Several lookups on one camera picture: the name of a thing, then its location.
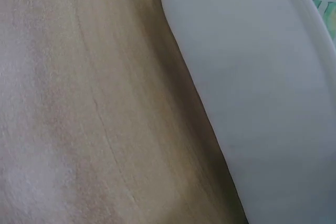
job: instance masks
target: wood grain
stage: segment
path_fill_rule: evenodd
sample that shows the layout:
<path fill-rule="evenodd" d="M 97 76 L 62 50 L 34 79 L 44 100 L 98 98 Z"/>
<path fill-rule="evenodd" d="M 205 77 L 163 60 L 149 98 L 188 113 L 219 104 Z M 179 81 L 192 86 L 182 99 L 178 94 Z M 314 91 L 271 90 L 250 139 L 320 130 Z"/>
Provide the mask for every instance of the wood grain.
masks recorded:
<path fill-rule="evenodd" d="M 160 0 L 0 0 L 0 223 L 245 223 Z"/>

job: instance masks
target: light wooden table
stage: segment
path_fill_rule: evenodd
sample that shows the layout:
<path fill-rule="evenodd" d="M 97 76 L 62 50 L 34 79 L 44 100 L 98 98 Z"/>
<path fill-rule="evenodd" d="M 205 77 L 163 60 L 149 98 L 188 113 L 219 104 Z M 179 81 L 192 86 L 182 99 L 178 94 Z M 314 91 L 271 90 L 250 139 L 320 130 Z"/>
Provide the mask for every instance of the light wooden table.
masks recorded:
<path fill-rule="evenodd" d="M 0 0 L 0 223 L 245 223 L 160 0 Z"/>

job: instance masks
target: white plastic container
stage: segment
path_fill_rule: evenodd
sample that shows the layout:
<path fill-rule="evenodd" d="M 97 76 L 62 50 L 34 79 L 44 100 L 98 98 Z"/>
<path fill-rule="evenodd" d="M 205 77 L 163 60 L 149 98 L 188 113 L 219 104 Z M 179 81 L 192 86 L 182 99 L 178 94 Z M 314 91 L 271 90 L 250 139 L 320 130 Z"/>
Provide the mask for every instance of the white plastic container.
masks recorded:
<path fill-rule="evenodd" d="M 312 0 L 162 0 L 250 224 L 336 223 L 336 51 Z"/>

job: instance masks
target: wooden surface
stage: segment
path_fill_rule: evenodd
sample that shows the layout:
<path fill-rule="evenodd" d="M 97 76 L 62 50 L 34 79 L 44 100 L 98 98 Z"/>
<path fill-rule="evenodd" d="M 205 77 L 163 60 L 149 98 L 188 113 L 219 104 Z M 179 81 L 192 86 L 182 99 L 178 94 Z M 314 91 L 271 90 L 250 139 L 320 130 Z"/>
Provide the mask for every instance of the wooden surface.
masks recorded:
<path fill-rule="evenodd" d="M 0 223 L 245 223 L 160 0 L 0 0 Z"/>

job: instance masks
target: white object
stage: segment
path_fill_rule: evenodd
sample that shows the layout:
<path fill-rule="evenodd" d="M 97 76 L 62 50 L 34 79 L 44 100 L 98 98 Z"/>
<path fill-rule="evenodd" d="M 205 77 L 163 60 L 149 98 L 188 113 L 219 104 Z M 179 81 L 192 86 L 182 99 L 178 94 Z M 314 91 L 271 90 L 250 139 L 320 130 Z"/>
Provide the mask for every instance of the white object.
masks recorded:
<path fill-rule="evenodd" d="M 336 223 L 336 52 L 311 0 L 162 0 L 250 224 Z"/>

